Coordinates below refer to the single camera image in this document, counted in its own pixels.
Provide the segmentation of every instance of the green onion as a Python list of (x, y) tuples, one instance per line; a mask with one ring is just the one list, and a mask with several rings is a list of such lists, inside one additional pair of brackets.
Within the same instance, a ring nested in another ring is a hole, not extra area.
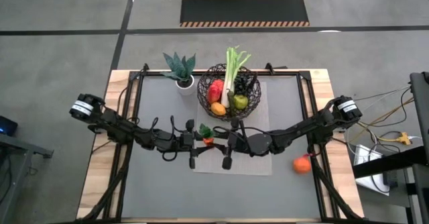
[(235, 51), (239, 46), (235, 47), (229, 47), (227, 49), (227, 70), (225, 72), (225, 81), (223, 84), (223, 90), (222, 90), (222, 99), (221, 104), (224, 107), (229, 107), (228, 102), (228, 96), (227, 92), (232, 91), (234, 92), (234, 80), (235, 77), (237, 77), (238, 71), (240, 70), (240, 67), (246, 63), (246, 61), (251, 56), (250, 54), (246, 55), (244, 60), (240, 61), (241, 57), (246, 54), (247, 52), (240, 52), (240, 54), (237, 54)]

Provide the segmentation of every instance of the yellow fruit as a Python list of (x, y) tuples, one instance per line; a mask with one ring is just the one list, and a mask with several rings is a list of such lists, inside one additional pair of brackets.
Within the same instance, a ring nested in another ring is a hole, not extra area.
[(212, 112), (218, 116), (222, 116), (225, 115), (227, 113), (227, 110), (225, 109), (225, 107), (216, 102), (216, 103), (212, 103), (212, 106), (210, 108), (212, 110)]

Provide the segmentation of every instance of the gray floor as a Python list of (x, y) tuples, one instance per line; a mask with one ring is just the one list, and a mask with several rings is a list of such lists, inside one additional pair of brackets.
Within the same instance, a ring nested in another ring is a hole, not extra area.
[[(0, 0), (0, 30), (119, 29), (127, 0)], [(428, 0), (305, 0), (312, 26), (428, 25)], [(135, 0), (129, 28), (178, 27), (180, 0)], [(14, 223), (71, 221), (76, 215), (93, 135), (68, 115), (79, 93), (103, 96), (117, 36), (0, 37), (0, 115), (16, 120), (17, 136), (54, 148), (54, 158), (34, 158)], [(365, 97), (406, 85), (411, 72), (428, 70), (429, 32), (283, 34), (190, 34), (127, 36), (119, 69), (144, 63), (165, 68), (162, 52), (197, 53), (197, 68), (225, 60), (228, 46), (253, 56), (250, 68), (266, 62), (290, 68), (327, 68), (336, 95)], [(364, 112), (371, 120), (399, 105), (388, 97)], [(359, 102), (360, 107), (373, 99)], [(408, 120), (375, 129), (419, 135), (413, 104)], [(402, 113), (391, 117), (400, 120)], [(358, 130), (354, 127), (353, 135)], [(359, 144), (370, 146), (368, 136)], [(422, 144), (420, 140), (414, 146)], [(408, 147), (397, 145), (405, 150)], [(361, 192), (365, 215), (405, 222), (405, 212), (380, 205)]]

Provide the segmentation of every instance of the table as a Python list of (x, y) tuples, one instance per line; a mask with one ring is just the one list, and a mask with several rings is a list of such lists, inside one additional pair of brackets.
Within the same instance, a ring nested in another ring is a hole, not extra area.
[[(257, 69), (260, 72), (267, 72), (265, 69)], [(204, 72), (205, 70), (195, 70), (196, 72)], [(275, 70), (276, 72), (287, 72), (287, 71), (297, 71), (297, 70), (288, 70), (288, 69), (279, 69)], [(332, 87), (329, 80), (328, 71), (326, 69), (307, 69), (311, 73), (312, 78), (312, 87), (314, 89), (314, 94), (316, 98), (316, 104), (319, 109), (323, 108), (326, 103), (334, 97), (332, 92)], [(106, 106), (112, 109), (117, 108), (117, 101), (119, 99), (120, 92), (127, 86), (129, 80), (129, 73), (133, 70), (114, 70), (111, 73), (109, 79), (109, 84), (107, 87), (107, 93), (105, 96)], [(130, 102), (128, 108), (129, 116), (133, 113), (135, 106), (134, 100), (136, 97), (137, 86), (133, 85)], [(312, 114), (310, 99), (306, 87), (304, 87), (304, 96), (307, 103), (307, 111), (309, 115)], [(336, 138), (343, 139), (343, 136), (339, 133), (336, 133)], [(98, 135), (95, 139), (93, 148), (96, 148), (103, 143), (107, 142), (106, 135)], [(106, 190), (109, 178), (111, 175), (111, 167), (113, 162), (113, 156), (115, 152), (115, 145), (107, 145), (97, 151), (96, 154), (91, 156), (90, 162), (88, 165), (88, 172), (86, 175), (86, 180), (84, 188), (82, 191), (82, 196), (77, 212), (77, 217), (85, 216), (92, 207), (100, 199), (104, 191)], [(121, 152), (120, 161), (123, 160), (125, 151)], [(332, 141), (326, 146), (326, 153), (329, 159), (330, 170), (332, 174), (332, 180), (335, 188), (344, 198), (346, 203), (356, 212), (356, 214), (363, 216), (363, 210), (361, 206), (361, 201), (359, 199), (359, 193), (357, 192), (357, 187), (355, 184), (355, 177), (353, 176), (352, 166), (348, 157), (347, 147), (339, 142)], [(111, 205), (111, 214), (110, 216), (115, 216), (117, 210), (117, 199), (119, 196), (119, 186), (115, 190), (113, 195), (113, 202)], [(323, 197), (326, 206), (326, 212), (329, 217), (332, 217), (332, 209), (330, 208), (330, 198), (327, 195), (326, 190), (323, 188)], [(228, 219), (228, 220), (207, 220), (207, 219), (122, 219), (122, 221), (145, 221), (145, 222), (156, 222), (156, 221), (317, 221), (316, 219)]]

